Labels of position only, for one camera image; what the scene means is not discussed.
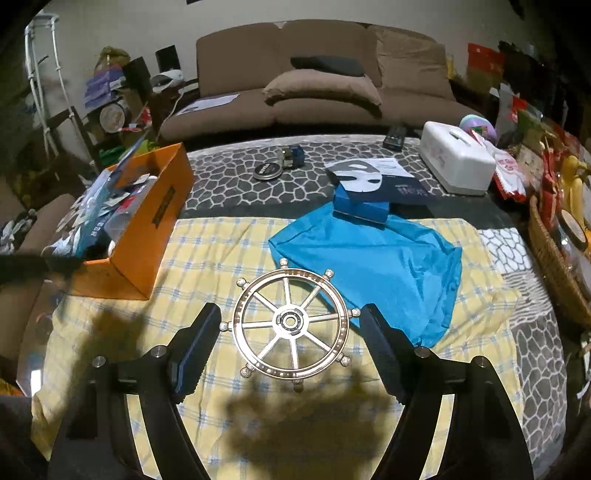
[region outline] round tin lid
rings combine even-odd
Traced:
[[[272,180],[281,176],[283,168],[276,162],[270,161],[255,167],[253,178],[257,180]]]

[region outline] cable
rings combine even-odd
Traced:
[[[166,117],[166,118],[163,120],[163,122],[160,124],[160,128],[158,129],[158,135],[156,135],[156,142],[155,142],[155,143],[158,143],[158,139],[160,138],[160,132],[162,131],[162,127],[163,127],[163,125],[166,123],[166,120],[168,120],[170,117],[172,117],[172,115],[173,115],[174,111],[177,109],[177,105],[178,105],[178,102],[179,102],[179,100],[180,100],[181,98],[183,98],[183,95],[184,95],[184,90],[183,90],[183,89],[180,89],[178,92],[179,92],[181,95],[180,95],[180,96],[177,98],[177,101],[174,103],[173,109],[172,109],[172,110],[170,111],[170,113],[168,114],[168,117]]]

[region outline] remote control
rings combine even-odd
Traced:
[[[388,130],[388,135],[384,138],[384,148],[401,152],[404,147],[404,137],[406,137],[407,128],[404,125],[394,125]]]

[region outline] blue cloth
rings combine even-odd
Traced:
[[[348,308],[375,303],[414,345],[435,345],[452,319],[462,249],[395,215],[381,228],[333,213],[329,202],[274,235],[275,263],[286,257],[290,266],[320,274],[330,268]],[[352,322],[359,326],[358,319]]]

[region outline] couch pillow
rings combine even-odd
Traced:
[[[355,59],[374,85],[382,85],[375,57],[375,34],[355,22],[293,20],[281,29],[281,45],[287,58],[330,55]]]
[[[445,46],[387,28],[375,29],[382,86],[454,100]]]
[[[312,69],[319,72],[337,73],[351,77],[365,75],[363,65],[355,59],[328,55],[314,55],[311,57],[292,57],[291,66],[296,70]]]
[[[380,106],[378,90],[368,76],[349,77],[317,70],[292,70],[279,75],[263,90],[267,103],[288,98],[323,98]]]

